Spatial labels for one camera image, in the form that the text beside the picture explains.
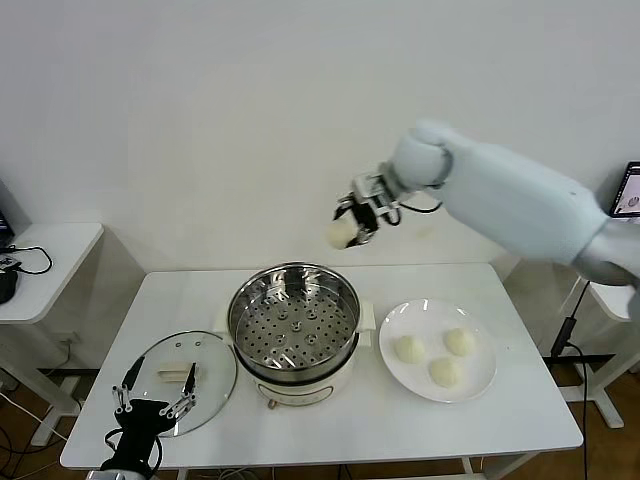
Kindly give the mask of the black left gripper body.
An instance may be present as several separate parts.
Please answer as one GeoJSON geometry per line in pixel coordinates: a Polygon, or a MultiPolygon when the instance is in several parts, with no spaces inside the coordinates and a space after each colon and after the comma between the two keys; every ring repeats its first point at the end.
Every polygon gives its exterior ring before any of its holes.
{"type": "Polygon", "coordinates": [[[175,414],[165,401],[133,399],[130,407],[130,410],[119,407],[114,412],[121,436],[113,459],[119,464],[148,464],[156,451],[160,461],[160,436],[174,428],[175,414]]]}

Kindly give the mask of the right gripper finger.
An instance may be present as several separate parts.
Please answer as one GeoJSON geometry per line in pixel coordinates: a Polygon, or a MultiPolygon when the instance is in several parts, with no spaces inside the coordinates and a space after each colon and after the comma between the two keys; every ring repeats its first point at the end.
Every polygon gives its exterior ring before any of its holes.
{"type": "Polygon", "coordinates": [[[340,198],[337,202],[337,207],[334,211],[333,220],[337,221],[341,217],[349,214],[352,218],[355,217],[354,208],[358,206],[354,195],[352,193],[340,198]]]}
{"type": "Polygon", "coordinates": [[[357,247],[367,244],[379,229],[377,216],[369,204],[354,203],[351,214],[356,222],[356,233],[349,241],[348,247],[357,247]]]}

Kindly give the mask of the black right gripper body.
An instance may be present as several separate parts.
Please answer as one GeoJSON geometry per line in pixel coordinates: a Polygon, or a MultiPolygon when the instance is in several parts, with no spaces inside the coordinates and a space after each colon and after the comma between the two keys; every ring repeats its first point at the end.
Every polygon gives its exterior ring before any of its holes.
{"type": "Polygon", "coordinates": [[[366,173],[356,176],[351,182],[352,194],[360,204],[369,204],[377,220],[390,226],[401,222],[399,203],[387,188],[380,174],[366,173]]]}

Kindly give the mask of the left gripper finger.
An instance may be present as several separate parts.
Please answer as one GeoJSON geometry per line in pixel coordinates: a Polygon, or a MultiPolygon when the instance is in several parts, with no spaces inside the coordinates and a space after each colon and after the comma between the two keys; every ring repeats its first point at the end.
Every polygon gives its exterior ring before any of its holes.
{"type": "Polygon", "coordinates": [[[116,413],[131,412],[133,410],[130,393],[135,385],[143,363],[144,357],[138,357],[133,365],[127,370],[121,383],[112,387],[112,396],[115,402],[116,413]]]}
{"type": "Polygon", "coordinates": [[[179,399],[162,409],[159,413],[160,416],[183,417],[191,410],[191,408],[196,404],[196,396],[194,394],[196,383],[195,375],[196,363],[193,362],[181,390],[179,399]]]}

